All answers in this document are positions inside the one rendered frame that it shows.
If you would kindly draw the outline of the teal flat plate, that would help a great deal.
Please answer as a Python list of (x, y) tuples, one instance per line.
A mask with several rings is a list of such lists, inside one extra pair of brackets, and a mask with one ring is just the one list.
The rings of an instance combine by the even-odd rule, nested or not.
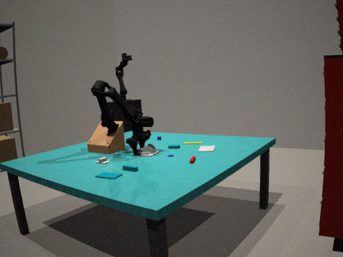
[(114, 173), (109, 173), (109, 172), (103, 172), (96, 177), (99, 177), (101, 179), (116, 179), (117, 177), (122, 176), (123, 174), (114, 174)]

